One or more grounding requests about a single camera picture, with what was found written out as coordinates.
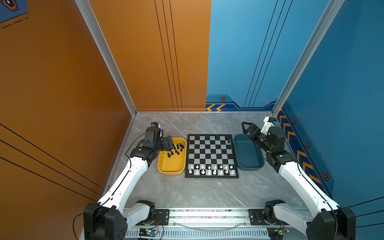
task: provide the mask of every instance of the dark teal plastic bin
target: dark teal plastic bin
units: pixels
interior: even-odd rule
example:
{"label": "dark teal plastic bin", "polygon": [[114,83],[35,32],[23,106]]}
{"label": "dark teal plastic bin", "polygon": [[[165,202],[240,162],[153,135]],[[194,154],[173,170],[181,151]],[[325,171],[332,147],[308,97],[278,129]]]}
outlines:
{"label": "dark teal plastic bin", "polygon": [[233,139],[237,167],[243,171],[256,171],[264,166],[262,151],[248,135],[239,134]]}

